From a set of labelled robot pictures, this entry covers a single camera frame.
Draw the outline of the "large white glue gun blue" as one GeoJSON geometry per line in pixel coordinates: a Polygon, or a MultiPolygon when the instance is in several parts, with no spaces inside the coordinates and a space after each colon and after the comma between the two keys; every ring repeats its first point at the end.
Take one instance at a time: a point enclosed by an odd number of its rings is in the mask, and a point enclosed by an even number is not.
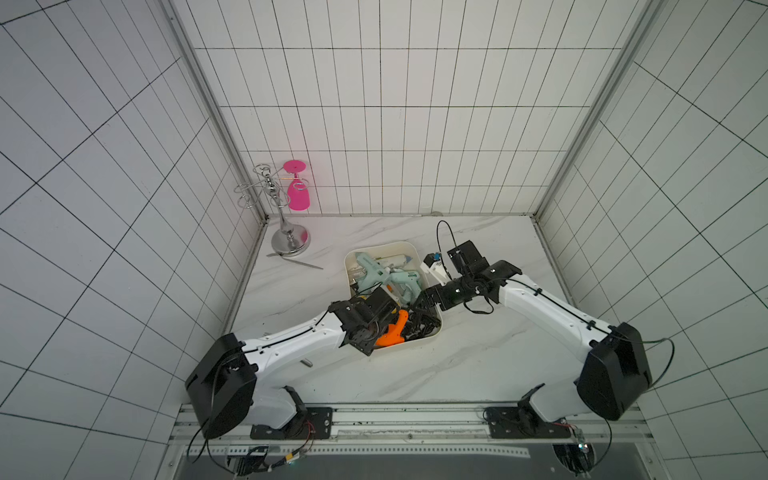
{"type": "Polygon", "coordinates": [[[376,262],[382,268],[399,268],[404,269],[412,261],[412,257],[404,254],[393,255],[388,257],[377,258],[376,262]]]}

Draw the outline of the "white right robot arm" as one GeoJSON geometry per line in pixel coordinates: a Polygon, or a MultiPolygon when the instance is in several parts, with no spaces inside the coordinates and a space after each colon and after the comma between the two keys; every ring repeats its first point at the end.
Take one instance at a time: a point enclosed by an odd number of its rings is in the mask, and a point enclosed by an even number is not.
{"type": "Polygon", "coordinates": [[[417,302],[446,311],[475,297],[523,314],[558,340],[580,366],[578,376],[541,383],[513,407],[486,408],[494,438],[567,438],[563,419],[594,413],[616,421],[653,384],[640,332],[627,323],[612,326],[558,302],[518,267],[500,260],[480,261],[452,278],[442,262],[425,260],[420,269],[436,285],[417,302]]]}

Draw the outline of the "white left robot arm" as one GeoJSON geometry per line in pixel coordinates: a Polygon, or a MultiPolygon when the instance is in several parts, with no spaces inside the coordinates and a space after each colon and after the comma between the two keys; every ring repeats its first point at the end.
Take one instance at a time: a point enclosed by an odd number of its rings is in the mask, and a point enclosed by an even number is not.
{"type": "Polygon", "coordinates": [[[335,301],[294,327],[256,339],[218,338],[185,381],[204,439],[223,436],[243,422],[284,430],[303,422],[294,388],[271,386],[285,368],[344,346],[369,356],[398,319],[400,306],[382,288],[366,298],[335,301]]]}

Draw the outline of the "orange glue gun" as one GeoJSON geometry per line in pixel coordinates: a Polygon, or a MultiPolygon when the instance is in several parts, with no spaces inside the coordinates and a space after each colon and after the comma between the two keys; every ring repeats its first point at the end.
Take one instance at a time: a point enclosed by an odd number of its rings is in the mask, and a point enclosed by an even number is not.
{"type": "Polygon", "coordinates": [[[399,310],[397,321],[387,326],[387,331],[377,339],[375,346],[377,348],[387,348],[404,343],[403,330],[408,320],[409,312],[404,309],[399,310]]]}

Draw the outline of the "large mint glue gun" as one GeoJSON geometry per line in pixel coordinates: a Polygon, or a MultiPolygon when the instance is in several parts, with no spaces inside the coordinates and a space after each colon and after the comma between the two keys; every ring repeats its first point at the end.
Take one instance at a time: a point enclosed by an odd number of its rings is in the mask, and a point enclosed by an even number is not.
{"type": "Polygon", "coordinates": [[[375,290],[388,278],[389,272],[367,253],[356,253],[356,261],[364,269],[364,275],[356,281],[358,294],[375,290]]]}

